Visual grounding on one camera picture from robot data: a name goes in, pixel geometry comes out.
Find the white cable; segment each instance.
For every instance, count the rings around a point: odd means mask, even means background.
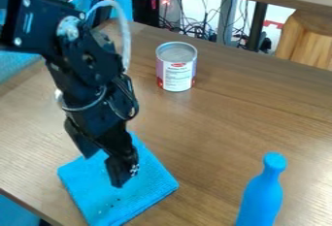
[[[86,19],[90,17],[93,11],[97,10],[100,7],[109,7],[112,6],[116,8],[118,15],[118,22],[120,25],[120,31],[122,34],[122,64],[124,68],[124,73],[129,69],[130,65],[130,54],[131,54],[131,36],[129,31],[129,26],[127,19],[125,17],[124,11],[118,2],[114,0],[103,0],[96,3],[86,14]]]

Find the red light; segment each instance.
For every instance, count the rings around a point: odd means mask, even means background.
[[[151,6],[153,10],[156,10],[156,0],[151,0]]]
[[[162,0],[162,1],[161,1],[161,4],[162,4],[162,5],[168,5],[168,6],[169,6],[171,3],[170,3],[169,0]]]

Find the can lid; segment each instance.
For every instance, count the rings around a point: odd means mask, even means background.
[[[197,58],[197,49],[187,43],[170,42],[156,49],[157,57],[168,62],[190,62]]]

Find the screw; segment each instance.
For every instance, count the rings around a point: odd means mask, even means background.
[[[84,20],[85,19],[85,14],[84,13],[80,13],[80,19]]]
[[[77,28],[68,28],[66,34],[69,41],[74,41],[79,38],[79,30]]]
[[[25,7],[29,7],[30,4],[31,4],[31,1],[30,1],[30,0],[23,0],[23,5],[24,5]]]
[[[22,39],[20,38],[20,37],[16,37],[15,39],[14,39],[14,44],[16,45],[16,46],[21,46],[21,44],[22,44]]]
[[[101,79],[101,75],[100,75],[100,74],[96,74],[96,75],[94,76],[94,79],[95,79],[96,81],[100,81],[100,79]]]

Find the can label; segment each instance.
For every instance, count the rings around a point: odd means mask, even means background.
[[[172,63],[158,60],[157,65],[159,87],[168,91],[184,91],[194,84],[195,61]]]
[[[188,90],[192,84],[192,61],[189,63],[164,62],[163,79],[165,90]]]

